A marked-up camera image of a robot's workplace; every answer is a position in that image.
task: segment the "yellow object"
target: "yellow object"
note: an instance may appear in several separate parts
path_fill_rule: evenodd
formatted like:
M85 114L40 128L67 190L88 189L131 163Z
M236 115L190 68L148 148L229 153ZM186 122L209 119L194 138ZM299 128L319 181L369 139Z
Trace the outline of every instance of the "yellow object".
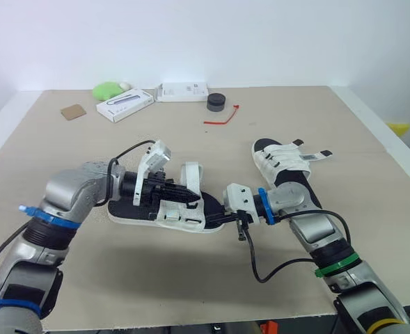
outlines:
M399 137L410 129L410 123L387 123L387 126Z
M401 320L398 319L381 319L377 322L375 322L369 329L367 330L366 334L373 334L375 333L378 329L380 329L382 326L387 326L391 324L403 324Z

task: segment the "red object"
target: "red object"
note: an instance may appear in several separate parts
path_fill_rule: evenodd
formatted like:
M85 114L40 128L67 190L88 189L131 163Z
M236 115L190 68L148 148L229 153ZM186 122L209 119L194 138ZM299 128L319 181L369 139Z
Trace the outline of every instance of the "red object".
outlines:
M275 321L269 320L266 324L260 325L263 334L278 334L279 324Z
M232 112L231 116L229 117L229 119L227 119L225 122L210 122L210 121L205 121L203 122L203 124L213 124L213 125L225 125L226 123L228 123L232 117L234 117L235 113L237 112L237 110L239 109L239 105L235 104L232 106L234 108L234 111Z

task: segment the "black cable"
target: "black cable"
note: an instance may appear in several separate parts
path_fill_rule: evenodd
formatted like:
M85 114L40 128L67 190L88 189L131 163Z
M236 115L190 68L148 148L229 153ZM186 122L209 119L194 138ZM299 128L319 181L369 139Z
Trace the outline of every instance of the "black cable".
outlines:
M142 146L142 145L148 144L148 143L155 144L155 141L153 141L153 140L151 140L151 139L149 139L149 140L147 140L147 141L141 141L140 143L135 144L134 146L128 148L126 151L124 151L124 152L120 153L119 155L117 155L117 156L115 157L115 159L119 159L119 158L121 158L123 155L126 155L127 153L129 153L129 152L132 151L133 149L137 148L138 146Z
M9 236L9 238L7 240L5 240L2 245L0 245L0 253L4 250L4 248L6 246L8 246L8 244L10 242L12 242L14 240L15 237L17 237L23 230L25 230L25 228L29 225L29 222L27 221L24 225L22 225L20 228L18 228L12 235Z
M289 219L295 216L303 216L304 214L328 214L330 216L336 217L342 223L342 226L344 227L345 239L347 240L349 245L352 244L352 240L350 237L350 229L349 229L349 226L347 225L347 222L341 215L333 211L321 209L321 210L306 210L306 211L292 212L291 214L286 214L285 216L276 217L276 222L278 223L284 219Z
M248 240L249 250L251 252L251 267L253 268L254 277L260 283L268 282L271 279L271 277L276 275L281 269L285 268L286 266L289 266L290 264L297 263L297 262L314 262L313 259L306 259L306 258L297 258L297 259L289 260L277 266L271 273L267 275L267 277L261 278L259 276L258 268L255 263L255 251L254 251L253 240L251 238L251 235L248 232L248 229L244 228L244 233L245 233L246 239Z
M128 148L126 151L121 152L119 155L117 155L116 157L112 158L109 161L109 165L107 166L106 195L105 195L104 200L102 202L99 202L99 203L95 204L96 207L101 207L102 205L107 204L107 202L110 200L111 187L112 187L112 167L113 167L113 164L115 163L115 165L118 165L119 164L118 163L119 158L126 155L127 153L129 153L133 149L135 149L139 146L142 146L144 144L148 144L148 143L155 144L155 141L153 141L153 140L141 141L140 143L135 144L132 147Z

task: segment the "green object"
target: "green object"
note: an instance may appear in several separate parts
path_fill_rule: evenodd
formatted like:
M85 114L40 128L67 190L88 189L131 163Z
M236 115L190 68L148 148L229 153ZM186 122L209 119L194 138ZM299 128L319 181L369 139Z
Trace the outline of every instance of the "green object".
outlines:
M317 277L322 277L325 276L328 273L331 273L335 270L344 268L345 266L348 266L349 264L351 264L352 262L356 261L359 258L358 254L353 253L350 256L347 256L345 259L333 263L331 265L329 265L328 267L322 268L322 269L316 269L315 270L315 275Z
M123 92L120 85L110 81L101 83L92 90L93 97L99 101L106 101Z

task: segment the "green cable tie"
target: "green cable tie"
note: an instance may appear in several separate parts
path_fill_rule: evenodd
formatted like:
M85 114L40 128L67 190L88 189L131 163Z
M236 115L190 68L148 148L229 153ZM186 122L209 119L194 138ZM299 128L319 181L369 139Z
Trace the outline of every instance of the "green cable tie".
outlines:
M358 254L353 253L350 256L347 256L345 259L342 259L339 262L333 263L329 265L328 267L322 268L322 269L316 269L315 270L315 275L316 277L322 277L325 276L328 273L331 273L335 270L344 268L345 266L348 266L352 262L356 261L359 258Z

